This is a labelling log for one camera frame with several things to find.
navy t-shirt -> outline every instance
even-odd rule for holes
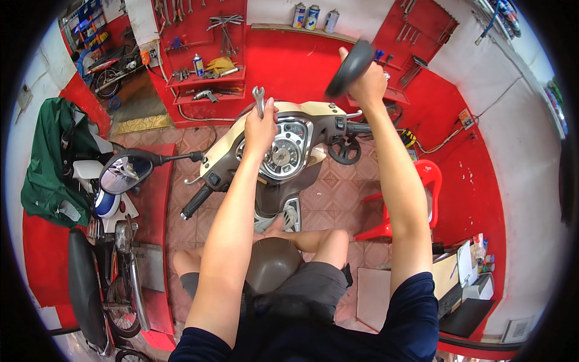
[[[183,330],[169,362],[428,361],[438,342],[432,274],[408,278],[392,295],[378,334],[287,317],[261,317],[240,327],[235,348],[199,328]]]

yellow glove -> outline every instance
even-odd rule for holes
[[[212,61],[207,63],[207,68],[205,68],[205,70],[208,71],[213,69],[215,74],[219,74],[220,72],[233,68],[235,68],[235,65],[233,64],[233,62],[229,57],[221,57],[213,59]]]

brown seat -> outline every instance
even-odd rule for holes
[[[253,245],[245,280],[254,295],[266,294],[279,287],[302,263],[301,254],[289,240],[267,237]]]

gray shorts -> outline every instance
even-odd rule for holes
[[[199,273],[181,276],[183,288],[191,299],[199,283]],[[322,261],[303,263],[297,272],[286,279],[271,295],[292,295],[307,298],[320,304],[334,319],[336,306],[346,293],[348,282],[343,271]]]

red plastic chair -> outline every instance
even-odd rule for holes
[[[432,204],[432,218],[428,223],[430,228],[436,226],[438,221],[438,195],[440,194],[440,187],[442,186],[442,173],[438,166],[429,160],[418,160],[414,161],[414,166],[416,171],[418,171],[418,176],[422,180],[422,184],[430,191],[433,197]],[[382,198],[382,193],[378,192],[374,195],[363,198],[362,202],[368,202],[373,200],[378,200]],[[382,223],[375,228],[360,233],[354,236],[354,240],[368,240],[374,237],[389,236],[392,237],[392,228],[390,227],[390,215],[388,210],[386,210],[386,205],[384,205],[384,215],[382,216]]]

